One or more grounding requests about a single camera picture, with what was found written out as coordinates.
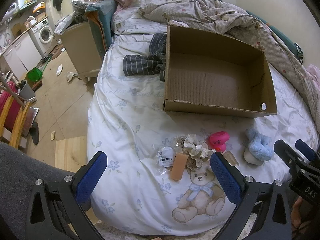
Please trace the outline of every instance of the blue gripper pad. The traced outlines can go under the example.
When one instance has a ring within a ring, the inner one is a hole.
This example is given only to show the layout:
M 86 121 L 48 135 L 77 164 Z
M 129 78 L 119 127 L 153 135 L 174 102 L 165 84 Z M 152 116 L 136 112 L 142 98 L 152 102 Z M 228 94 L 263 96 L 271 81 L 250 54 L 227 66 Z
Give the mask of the blue gripper pad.
M 242 200 L 241 188 L 216 154 L 211 155 L 210 166 L 229 201 L 239 205 Z
M 301 152 L 309 161 L 314 161 L 315 153 L 304 141 L 301 139 L 296 141 L 296 149 Z
M 107 167 L 107 156 L 101 152 L 76 186 L 75 200 L 80 205 L 88 201 L 92 191 Z

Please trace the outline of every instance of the white bed sheet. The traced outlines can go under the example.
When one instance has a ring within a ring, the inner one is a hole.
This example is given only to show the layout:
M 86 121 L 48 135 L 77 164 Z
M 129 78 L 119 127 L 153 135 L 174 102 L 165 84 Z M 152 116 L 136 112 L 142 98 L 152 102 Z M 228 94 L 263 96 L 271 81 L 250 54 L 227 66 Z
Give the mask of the white bed sheet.
M 262 166 L 248 165 L 243 159 L 244 131 L 254 127 L 291 147 L 302 139 L 312 148 L 318 143 L 316 127 L 308 107 L 294 87 L 270 66 L 278 114 L 249 119 L 162 110 L 164 83 L 158 75 L 126 77 L 123 57 L 148 55 L 152 34 L 115 36 L 95 84 L 88 113 L 88 160 L 97 151 L 108 157 L 108 167 L 92 193 L 96 216 L 115 228 L 141 235 L 189 236 L 221 225 L 235 205 L 225 198 L 216 216 L 197 215 L 186 223 L 177 222 L 172 211 L 188 190 L 191 180 L 187 171 L 175 182 L 168 174 L 155 175 L 153 144 L 166 145 L 177 135 L 196 133 L 205 139 L 220 130 L 230 134 L 231 150 L 243 175 L 257 181 L 287 181 L 287 166 L 276 155 Z
M 155 0 L 144 0 L 149 3 Z M 167 25 L 150 21 L 137 11 L 141 7 L 141 0 L 134 0 L 126 9 L 115 12 L 111 20 L 111 29 L 115 34 L 154 34 L 167 32 Z

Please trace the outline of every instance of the white cabinet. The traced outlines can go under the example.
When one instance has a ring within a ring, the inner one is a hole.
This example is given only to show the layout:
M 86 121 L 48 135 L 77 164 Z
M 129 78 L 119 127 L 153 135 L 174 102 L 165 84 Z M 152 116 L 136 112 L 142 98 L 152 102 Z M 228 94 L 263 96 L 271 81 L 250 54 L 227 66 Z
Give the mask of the white cabinet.
M 4 53 L 4 58 L 18 80 L 21 80 L 23 74 L 27 71 L 19 59 L 14 46 L 10 46 Z
M 25 32 L 19 39 L 17 39 L 11 47 L 13 47 L 17 52 L 19 59 L 27 70 L 31 70 L 36 67 L 42 59 L 28 32 Z

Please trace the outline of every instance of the paper scrap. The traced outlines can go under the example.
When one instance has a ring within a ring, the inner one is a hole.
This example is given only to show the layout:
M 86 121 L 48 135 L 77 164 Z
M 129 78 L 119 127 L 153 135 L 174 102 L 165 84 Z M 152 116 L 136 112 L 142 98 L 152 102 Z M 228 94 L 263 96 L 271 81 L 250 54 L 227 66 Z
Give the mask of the paper scrap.
M 67 79 L 68 83 L 70 83 L 73 80 L 73 78 L 75 78 L 77 76 L 78 76 L 78 73 L 73 73 L 71 71 L 68 71 L 66 73 L 66 79 Z
M 62 65 L 60 65 L 60 66 L 58 67 L 56 76 L 59 76 L 60 73 L 61 73 L 61 71 L 62 71 Z

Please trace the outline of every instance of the tile floor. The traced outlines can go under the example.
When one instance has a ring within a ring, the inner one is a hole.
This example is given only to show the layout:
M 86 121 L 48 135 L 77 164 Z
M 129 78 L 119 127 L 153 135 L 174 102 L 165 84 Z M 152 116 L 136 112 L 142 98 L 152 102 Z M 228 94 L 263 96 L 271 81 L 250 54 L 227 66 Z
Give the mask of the tile floor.
M 62 72 L 56 72 L 62 64 Z M 68 84 L 65 74 L 76 72 L 66 51 L 50 61 L 43 72 L 43 85 L 36 91 L 39 107 L 36 121 L 39 124 L 39 143 L 35 146 L 28 135 L 26 153 L 33 158 L 54 166 L 57 140 L 87 135 L 88 109 L 94 93 L 92 79 L 87 85 L 77 78 Z M 55 140 L 51 141 L 51 132 Z

